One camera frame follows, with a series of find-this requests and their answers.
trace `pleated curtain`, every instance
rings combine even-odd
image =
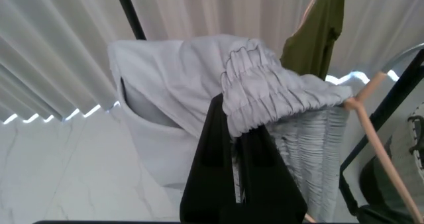
[[[147,39],[261,38],[282,53],[310,0],[132,0]],[[424,0],[346,0],[329,73],[367,76],[424,42]],[[134,39],[119,0],[0,0],[0,120],[116,102],[107,44]]]

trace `gathered fabric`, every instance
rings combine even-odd
[[[275,54],[261,40],[231,35],[186,41],[118,41],[109,45],[109,57],[118,86],[124,81],[136,91],[129,95],[138,96],[125,99],[128,94],[119,94],[121,104],[127,104],[127,100],[143,100],[133,102],[132,107],[127,105],[131,111],[125,112],[132,113],[128,119],[137,119],[139,123],[144,120],[143,127],[133,121],[128,124],[142,161],[161,186],[184,190],[182,180],[188,176],[196,149],[193,140],[200,137],[211,99],[223,93],[223,111],[230,135],[239,137],[259,125],[268,125],[309,209],[316,210],[313,217],[330,221],[327,217],[333,211],[330,209],[335,199],[333,192],[329,195],[324,190],[328,188],[324,185],[338,186],[338,179],[328,178],[339,172],[333,164],[339,163],[341,139],[335,139],[332,134],[333,131],[336,137],[343,134],[342,128],[331,128],[342,126],[343,122],[345,125],[346,117],[339,117],[342,113],[335,111],[342,109],[337,106],[352,96],[351,88],[333,86],[312,75],[299,76],[282,68]],[[151,112],[158,115],[145,112],[143,115],[143,107],[135,107],[139,104],[156,107]],[[315,124],[319,132],[302,126],[295,131],[284,128],[284,122],[302,121],[302,117],[319,118]],[[291,137],[293,132],[303,138],[298,138],[298,142],[280,142],[279,137]],[[317,142],[315,137],[321,138],[322,133],[327,138]],[[155,140],[155,135],[167,139]],[[295,149],[297,156],[292,156],[290,152]],[[164,153],[167,153],[166,161],[161,160]],[[313,169],[308,171],[300,170],[311,166]]]

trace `black pole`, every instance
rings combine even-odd
[[[128,22],[132,28],[132,32],[138,40],[146,40],[143,28],[141,27],[140,21],[138,20],[137,14],[134,9],[133,2],[131,0],[119,0],[121,6],[124,9],[125,15],[127,16]]]
[[[389,119],[390,115],[393,114],[393,112],[399,107],[417,84],[424,78],[424,66],[421,65],[423,62],[424,49],[421,49],[403,72],[399,80],[395,83],[393,88],[389,91],[389,94],[387,94],[381,104],[377,107],[376,111],[371,114],[370,120],[376,131],[383,126],[383,124]],[[349,185],[343,176],[343,171],[356,158],[356,156],[358,156],[367,143],[368,139],[364,135],[340,166],[339,189],[350,214],[353,216],[356,216],[356,212],[358,211],[358,203],[353,197]]]

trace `green cloth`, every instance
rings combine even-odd
[[[327,75],[333,46],[343,27],[345,0],[315,0],[299,30],[286,40],[280,58],[299,75]]]

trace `marble floor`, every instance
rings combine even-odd
[[[355,91],[363,84],[348,81]],[[375,110],[393,82],[386,80],[366,102]],[[383,142],[422,101],[416,89],[382,127]],[[178,210],[142,165],[121,108],[96,111],[66,122],[37,119],[29,124],[16,119],[0,125],[0,223],[29,224],[43,219],[178,220]],[[363,131],[351,114],[341,158],[362,138]],[[365,204],[358,188],[358,174],[373,156],[367,147],[346,170],[354,196]],[[339,195],[335,220],[356,222]]]

